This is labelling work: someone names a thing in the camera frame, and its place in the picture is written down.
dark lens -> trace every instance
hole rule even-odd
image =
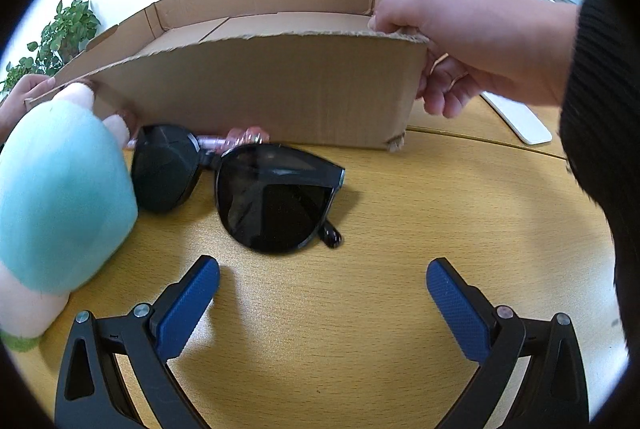
[[[138,205],[168,212],[187,199],[200,170],[198,151],[197,140],[181,127],[143,128],[131,165]]]
[[[274,184],[265,174],[274,169],[308,168],[291,152],[280,155],[259,148],[223,163],[217,197],[225,228],[244,246],[259,252],[284,253],[299,247],[318,228],[332,189]]]

light blue plush toy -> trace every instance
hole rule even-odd
[[[18,123],[0,154],[0,333],[33,347],[126,239],[138,216],[124,120],[101,122],[69,85]]]

open cardboard box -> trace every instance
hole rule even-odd
[[[97,83],[101,117],[272,141],[393,149],[404,135],[426,39],[367,28],[380,0],[161,0],[109,28],[56,75]]]

human hand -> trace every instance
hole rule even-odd
[[[47,75],[24,75],[0,105],[0,144],[6,142],[14,127],[27,113],[26,98],[36,98],[53,89],[56,79]]]
[[[561,105],[577,15],[575,5],[543,0],[382,0],[369,27],[415,27],[433,41],[416,99],[453,118],[482,91]]]

pink object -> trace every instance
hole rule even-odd
[[[227,151],[243,144],[261,144],[269,141],[269,133],[259,128],[258,126],[251,126],[247,130],[242,130],[238,127],[229,131],[226,138],[220,136],[198,136],[198,145],[206,150],[213,151],[218,154],[226,153]],[[127,149],[136,148],[136,139],[131,139],[127,144]]]

